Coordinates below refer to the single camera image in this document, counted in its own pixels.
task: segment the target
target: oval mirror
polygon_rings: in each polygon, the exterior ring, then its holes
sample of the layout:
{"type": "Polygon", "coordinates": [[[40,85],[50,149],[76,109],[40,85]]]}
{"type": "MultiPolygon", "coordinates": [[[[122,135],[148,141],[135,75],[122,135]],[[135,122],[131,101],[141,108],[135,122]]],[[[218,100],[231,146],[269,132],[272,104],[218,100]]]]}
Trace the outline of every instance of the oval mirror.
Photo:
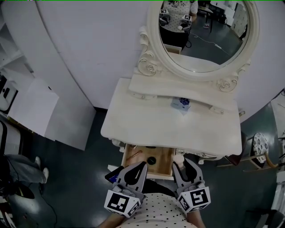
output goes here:
{"type": "Polygon", "coordinates": [[[163,1],[159,33],[169,57],[193,72],[232,62],[247,41],[248,12],[242,1],[163,1]]]}

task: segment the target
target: black round object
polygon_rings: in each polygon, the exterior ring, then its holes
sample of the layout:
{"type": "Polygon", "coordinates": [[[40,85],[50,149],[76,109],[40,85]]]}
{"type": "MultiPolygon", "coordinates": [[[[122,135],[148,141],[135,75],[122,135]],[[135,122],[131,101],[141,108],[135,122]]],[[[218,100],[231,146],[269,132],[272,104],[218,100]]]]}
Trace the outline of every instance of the black round object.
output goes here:
{"type": "Polygon", "coordinates": [[[150,165],[154,165],[156,163],[156,158],[155,157],[149,157],[147,159],[147,163],[149,163],[150,165]]]}

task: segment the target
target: gray pants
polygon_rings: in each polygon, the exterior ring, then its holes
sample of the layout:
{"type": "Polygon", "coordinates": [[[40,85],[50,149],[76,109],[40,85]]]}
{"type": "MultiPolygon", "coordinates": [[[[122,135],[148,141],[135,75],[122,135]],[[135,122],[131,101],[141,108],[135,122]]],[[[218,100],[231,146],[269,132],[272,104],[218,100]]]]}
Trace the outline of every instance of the gray pants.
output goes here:
{"type": "Polygon", "coordinates": [[[28,183],[45,183],[45,175],[38,165],[31,162],[23,155],[6,155],[10,166],[10,175],[13,181],[25,181],[28,183]]]}

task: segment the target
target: polka dot shirt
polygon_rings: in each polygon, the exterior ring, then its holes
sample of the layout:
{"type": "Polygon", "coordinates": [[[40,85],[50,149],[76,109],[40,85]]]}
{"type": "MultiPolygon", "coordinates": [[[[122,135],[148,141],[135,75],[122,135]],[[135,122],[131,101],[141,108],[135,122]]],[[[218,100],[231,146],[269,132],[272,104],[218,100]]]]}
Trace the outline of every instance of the polka dot shirt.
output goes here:
{"type": "Polygon", "coordinates": [[[145,196],[142,205],[118,228],[197,228],[187,222],[176,198],[161,193],[149,193],[145,196]]]}
{"type": "Polygon", "coordinates": [[[196,14],[198,12],[198,2],[191,3],[190,1],[164,1],[163,9],[167,9],[170,15],[169,24],[163,26],[163,28],[175,32],[183,33],[177,27],[181,24],[182,17],[190,13],[196,14]]]}

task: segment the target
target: foot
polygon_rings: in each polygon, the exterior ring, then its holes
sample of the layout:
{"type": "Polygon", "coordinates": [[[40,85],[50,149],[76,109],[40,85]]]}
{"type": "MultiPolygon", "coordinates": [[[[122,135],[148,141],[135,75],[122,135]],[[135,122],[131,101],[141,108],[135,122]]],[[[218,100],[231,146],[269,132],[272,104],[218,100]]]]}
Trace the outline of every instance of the foot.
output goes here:
{"type": "Polygon", "coordinates": [[[41,169],[41,160],[38,156],[35,159],[35,163],[38,165],[39,169],[41,169]]]}
{"type": "Polygon", "coordinates": [[[45,175],[45,182],[44,183],[46,183],[48,181],[48,178],[49,178],[49,169],[44,168],[43,174],[45,175]]]}

